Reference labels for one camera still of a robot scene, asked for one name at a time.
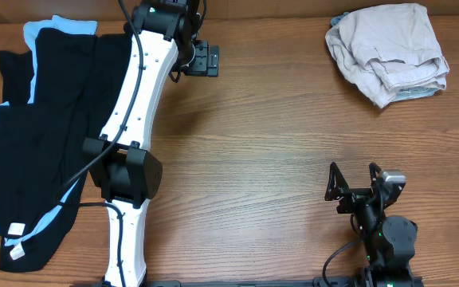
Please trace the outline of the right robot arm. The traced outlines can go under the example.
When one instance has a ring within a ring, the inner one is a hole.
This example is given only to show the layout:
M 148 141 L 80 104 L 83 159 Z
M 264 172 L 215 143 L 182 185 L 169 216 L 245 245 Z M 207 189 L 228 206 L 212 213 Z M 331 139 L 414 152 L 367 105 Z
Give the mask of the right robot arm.
M 410 260 L 418 226 L 402 216 L 387 216 L 385 209 L 394 204 L 406 185 L 406 176 L 399 170 L 384 170 L 376 163 L 369 165 L 369 187 L 351 188 L 336 163 L 329 167 L 326 201 L 337 201 L 336 210 L 351 216 L 351 227 L 358 238 L 335 251 L 324 263 L 322 278 L 326 286 L 354 287 L 422 287 L 415 277 Z M 330 278 L 329 263 L 335 256 L 362 243 L 368 265 L 353 277 Z

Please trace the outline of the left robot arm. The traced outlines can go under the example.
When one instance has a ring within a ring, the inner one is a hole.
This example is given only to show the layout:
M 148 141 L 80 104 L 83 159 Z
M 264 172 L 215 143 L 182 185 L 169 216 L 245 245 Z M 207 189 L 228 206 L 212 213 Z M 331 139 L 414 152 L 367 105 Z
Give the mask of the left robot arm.
M 109 262 L 102 286 L 144 286 L 147 208 L 163 165 L 150 152 L 151 130 L 167 80 L 217 77 L 218 47 L 198 39 L 206 2 L 142 1 L 125 18 L 131 52 L 112 114 L 83 143 L 87 171 L 108 211 Z

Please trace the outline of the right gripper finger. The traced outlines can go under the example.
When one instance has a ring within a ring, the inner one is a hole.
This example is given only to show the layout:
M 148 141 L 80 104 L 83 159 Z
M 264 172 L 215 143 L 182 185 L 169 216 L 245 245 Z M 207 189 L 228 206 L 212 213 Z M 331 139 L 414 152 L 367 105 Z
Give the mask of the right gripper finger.
M 381 178 L 381 167 L 376 164 L 376 163 L 370 163 L 369 164 L 369 172 L 370 172 L 370 178 L 371 178 L 371 185 L 375 185 L 376 182 Z
M 336 162 L 329 167 L 328 185 L 324 199 L 326 201 L 338 200 L 344 197 L 349 191 L 349 186 L 338 168 Z

